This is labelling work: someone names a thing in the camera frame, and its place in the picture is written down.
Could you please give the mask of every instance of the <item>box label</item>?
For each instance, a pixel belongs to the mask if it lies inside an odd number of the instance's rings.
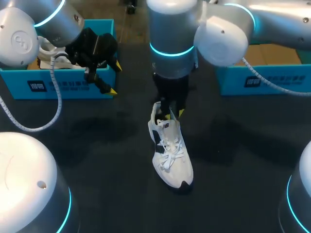
[[[44,82],[41,80],[27,81],[32,92],[47,92]]]
[[[89,91],[86,81],[62,81],[57,82],[61,91]],[[53,82],[49,82],[51,91],[55,91]]]
[[[275,85],[302,85],[305,79],[305,75],[282,75],[267,77],[267,80],[274,83]]]
[[[250,76],[246,78],[244,87],[259,87],[260,83],[261,81],[259,78],[256,76]]]

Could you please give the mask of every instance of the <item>black logo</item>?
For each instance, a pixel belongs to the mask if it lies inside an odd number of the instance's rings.
[[[247,77],[245,80],[244,87],[259,87],[260,86],[260,79],[256,76]]]
[[[44,82],[39,81],[27,81],[31,91],[33,92],[46,92],[47,89],[45,88]]]

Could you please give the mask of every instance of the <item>robotic arm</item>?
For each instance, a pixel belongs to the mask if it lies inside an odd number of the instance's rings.
[[[96,74],[98,67],[121,67],[114,54],[118,44],[107,33],[96,35],[66,0],[2,0],[0,2],[0,67],[20,67],[35,60],[39,43],[36,31],[65,52],[72,64],[87,67],[85,80],[101,93],[111,87]]]
[[[211,64],[227,67],[243,58],[251,41],[311,50],[311,2],[305,0],[147,0],[154,81],[162,112],[183,112],[188,78],[197,67],[196,49]]]

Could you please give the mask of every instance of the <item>blue cardboard box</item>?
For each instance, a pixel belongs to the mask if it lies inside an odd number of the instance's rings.
[[[246,59],[264,78],[286,89],[311,92],[311,54],[282,46],[261,44],[249,47]],[[242,63],[216,68],[222,96],[283,94],[253,75]]]
[[[90,27],[96,34],[111,33],[116,37],[114,20],[86,20],[85,27]],[[63,99],[111,99],[103,95],[94,84],[84,80],[84,69],[55,70],[55,78]],[[112,88],[115,87],[116,73],[109,67],[97,70],[98,75]],[[0,75],[16,100],[57,99],[56,91],[49,70],[1,70]]]

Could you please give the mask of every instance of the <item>shoe tongue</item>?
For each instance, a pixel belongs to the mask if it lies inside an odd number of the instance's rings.
[[[179,139],[178,124],[175,120],[165,120],[161,122],[164,136],[171,142]]]

